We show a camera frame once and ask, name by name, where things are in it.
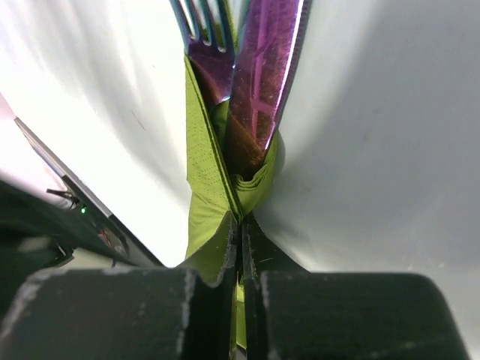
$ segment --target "knife blade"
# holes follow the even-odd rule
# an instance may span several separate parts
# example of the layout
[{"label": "knife blade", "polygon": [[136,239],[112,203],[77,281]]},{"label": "knife blade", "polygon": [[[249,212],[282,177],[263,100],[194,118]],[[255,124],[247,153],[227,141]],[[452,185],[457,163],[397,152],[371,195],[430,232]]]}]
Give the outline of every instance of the knife blade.
[{"label": "knife blade", "polygon": [[249,180],[278,128],[307,27],[311,0],[250,0],[235,61],[224,154]]}]

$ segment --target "napkin fold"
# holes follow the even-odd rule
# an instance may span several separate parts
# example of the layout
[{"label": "napkin fold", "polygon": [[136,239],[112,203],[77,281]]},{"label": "napkin fold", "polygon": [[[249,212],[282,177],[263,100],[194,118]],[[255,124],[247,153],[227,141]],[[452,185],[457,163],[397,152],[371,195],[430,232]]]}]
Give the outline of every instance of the napkin fold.
[{"label": "napkin fold", "polygon": [[[278,135],[275,134],[262,168],[249,180],[229,176],[223,148],[228,101],[211,116],[206,109],[194,71],[185,62],[187,106],[187,180],[192,190],[188,217],[187,257],[201,248],[217,231],[225,213],[231,211],[240,224],[267,197],[275,174]],[[237,344],[246,347],[243,289],[237,289]]]}]

